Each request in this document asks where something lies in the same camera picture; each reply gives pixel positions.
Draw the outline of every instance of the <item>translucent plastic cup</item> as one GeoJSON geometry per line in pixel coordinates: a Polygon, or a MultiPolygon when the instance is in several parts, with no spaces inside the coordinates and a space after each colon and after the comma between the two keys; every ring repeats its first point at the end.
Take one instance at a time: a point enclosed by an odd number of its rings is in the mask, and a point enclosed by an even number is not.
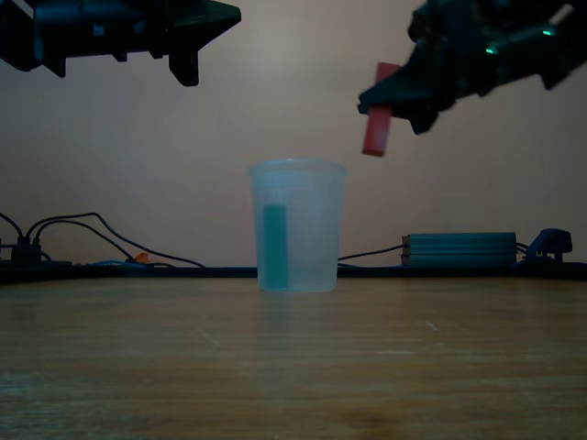
{"type": "Polygon", "coordinates": [[[329,292],[337,285],[347,171],[319,159],[250,169],[259,284],[268,292],[329,292]]]}

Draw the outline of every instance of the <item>wooden tabletop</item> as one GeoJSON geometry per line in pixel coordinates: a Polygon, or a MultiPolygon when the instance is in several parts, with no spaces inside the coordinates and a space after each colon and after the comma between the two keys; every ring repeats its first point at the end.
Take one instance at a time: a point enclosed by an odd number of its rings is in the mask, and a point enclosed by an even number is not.
{"type": "Polygon", "coordinates": [[[0,288],[0,439],[585,439],[587,284],[0,288]]]}

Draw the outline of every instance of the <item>beige wall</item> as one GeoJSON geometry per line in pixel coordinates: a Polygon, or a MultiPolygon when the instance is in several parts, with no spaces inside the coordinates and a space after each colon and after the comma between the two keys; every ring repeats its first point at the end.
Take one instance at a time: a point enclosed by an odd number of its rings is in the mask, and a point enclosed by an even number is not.
{"type": "MultiPolygon", "coordinates": [[[[531,79],[469,98],[422,137],[396,121],[389,155],[367,158],[357,96],[377,61],[406,60],[419,2],[232,3],[243,22],[202,51],[194,89],[144,54],[70,60],[65,80],[0,65],[0,211],[29,225],[95,210],[148,246],[251,265],[249,165],[317,157],[350,171],[344,253],[411,232],[513,230],[529,242],[557,226],[587,259],[584,70],[555,93],[531,79]]],[[[0,224],[5,243],[11,236],[0,224]]],[[[43,245],[57,259],[118,258],[74,226],[54,226],[43,245]]]]}

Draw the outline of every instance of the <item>robotic arm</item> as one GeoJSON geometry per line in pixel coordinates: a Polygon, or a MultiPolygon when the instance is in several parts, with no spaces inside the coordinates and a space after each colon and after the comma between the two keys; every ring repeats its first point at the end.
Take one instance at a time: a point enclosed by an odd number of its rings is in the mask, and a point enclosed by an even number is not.
{"type": "Polygon", "coordinates": [[[408,34],[410,60],[363,93],[359,110],[391,106],[421,134],[462,97],[535,74],[548,90],[563,81],[587,61],[587,0],[428,0],[408,34]]]}
{"type": "Polygon", "coordinates": [[[71,57],[129,52],[169,55],[184,86],[199,83],[198,51],[240,22],[240,10],[211,0],[26,0],[28,16],[0,0],[0,59],[28,72],[41,64],[63,78],[71,57]]]}

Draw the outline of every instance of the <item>red foam block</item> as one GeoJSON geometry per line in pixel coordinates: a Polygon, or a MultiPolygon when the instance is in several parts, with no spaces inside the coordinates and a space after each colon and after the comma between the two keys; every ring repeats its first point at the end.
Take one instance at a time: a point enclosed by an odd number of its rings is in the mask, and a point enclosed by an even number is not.
{"type": "MultiPolygon", "coordinates": [[[[380,83],[384,79],[392,76],[402,66],[399,64],[390,64],[380,62],[377,66],[377,75],[375,83],[380,83]]],[[[363,154],[382,158],[387,148],[387,139],[389,130],[392,126],[393,107],[390,105],[372,105],[369,108],[369,123],[367,124],[367,133],[363,144],[363,154]]]]}

